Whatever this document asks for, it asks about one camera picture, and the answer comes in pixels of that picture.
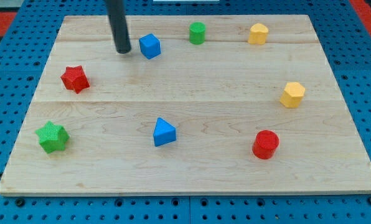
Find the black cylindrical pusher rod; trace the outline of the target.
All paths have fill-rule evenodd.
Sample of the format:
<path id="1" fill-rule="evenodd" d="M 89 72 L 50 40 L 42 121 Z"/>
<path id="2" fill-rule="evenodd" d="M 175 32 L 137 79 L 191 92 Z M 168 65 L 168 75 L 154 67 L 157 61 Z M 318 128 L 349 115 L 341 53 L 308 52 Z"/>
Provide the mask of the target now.
<path id="1" fill-rule="evenodd" d="M 131 51 L 131 43 L 124 1 L 105 0 L 105 4 L 116 51 L 119 54 L 127 54 Z"/>

